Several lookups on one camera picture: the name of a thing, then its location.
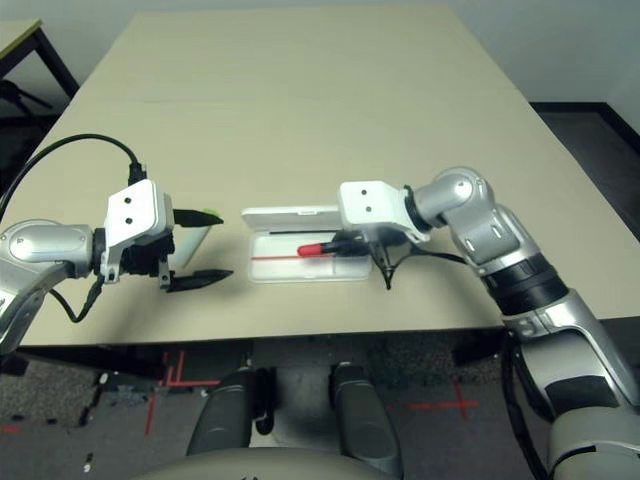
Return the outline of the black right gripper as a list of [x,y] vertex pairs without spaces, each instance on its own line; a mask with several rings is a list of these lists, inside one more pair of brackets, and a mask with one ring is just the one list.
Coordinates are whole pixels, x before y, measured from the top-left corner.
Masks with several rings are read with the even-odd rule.
[[[359,242],[357,231],[339,230],[332,238],[333,242]],[[373,251],[373,261],[383,277],[385,288],[390,291],[397,264],[393,254],[398,249],[412,251],[415,245],[403,231],[388,227],[373,228],[368,235],[369,250]]]

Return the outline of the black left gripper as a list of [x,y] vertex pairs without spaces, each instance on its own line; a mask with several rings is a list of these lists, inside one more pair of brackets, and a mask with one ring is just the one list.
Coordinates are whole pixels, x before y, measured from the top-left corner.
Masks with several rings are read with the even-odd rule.
[[[224,223],[216,214],[198,210],[174,209],[174,222],[180,226],[213,226]],[[207,269],[194,271],[191,275],[176,276],[169,268],[168,256],[175,251],[173,234],[163,235],[146,245],[125,248],[120,260],[123,273],[158,277],[160,288],[167,293],[197,290],[233,274],[232,270]]]

